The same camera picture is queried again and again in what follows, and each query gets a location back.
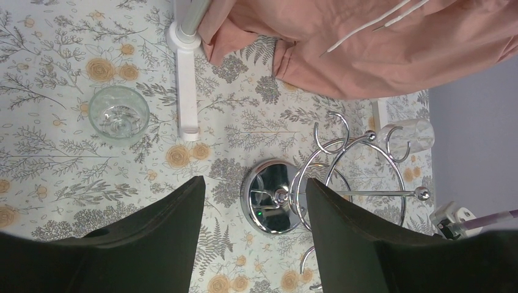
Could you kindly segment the chrome wine glass rack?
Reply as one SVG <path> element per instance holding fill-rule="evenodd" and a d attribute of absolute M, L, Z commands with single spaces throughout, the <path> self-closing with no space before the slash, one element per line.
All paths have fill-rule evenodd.
<path fill-rule="evenodd" d="M 404 273 L 416 265 L 412 249 L 422 251 L 432 242 L 404 227 L 408 198 L 427 201 L 430 190 L 418 186 L 406 190 L 398 176 L 397 191 L 366 191 L 351 189 L 334 191 L 328 186 L 332 177 L 343 180 L 336 169 L 340 159 L 357 145 L 378 152 L 393 169 L 399 161 L 393 157 L 390 142 L 394 136 L 409 131 L 405 153 L 419 145 L 422 131 L 432 131 L 428 120 L 411 123 L 397 122 L 382 132 L 384 146 L 376 143 L 376 133 L 367 131 L 355 139 L 344 137 L 319 144 L 308 161 L 297 168 L 278 159 L 256 165 L 243 183 L 241 206 L 256 229 L 265 234 L 288 233 L 304 226 L 312 234 L 313 246 L 321 275 L 320 288 L 328 291 L 349 289 L 354 292 L 407 292 L 424 286 L 421 281 L 407 281 Z M 325 182 L 309 178 L 306 172 L 316 167 L 315 157 L 332 155 Z M 351 197 L 400 197 L 401 208 L 397 223 L 388 221 L 369 210 L 355 205 Z"/>

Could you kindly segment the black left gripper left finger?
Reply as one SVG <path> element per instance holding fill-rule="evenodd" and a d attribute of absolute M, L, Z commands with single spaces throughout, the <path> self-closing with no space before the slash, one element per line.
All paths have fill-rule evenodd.
<path fill-rule="evenodd" d="M 39 242 L 1 234 L 1 291 L 187 292 L 205 187 L 195 176 L 82 238 Z"/>

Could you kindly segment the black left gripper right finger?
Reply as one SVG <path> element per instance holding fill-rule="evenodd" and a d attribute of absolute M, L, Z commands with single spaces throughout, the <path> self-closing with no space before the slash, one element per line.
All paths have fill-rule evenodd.
<path fill-rule="evenodd" d="M 446 240 L 403 228 L 306 186 L 324 292 L 516 292 L 517 231 Z"/>

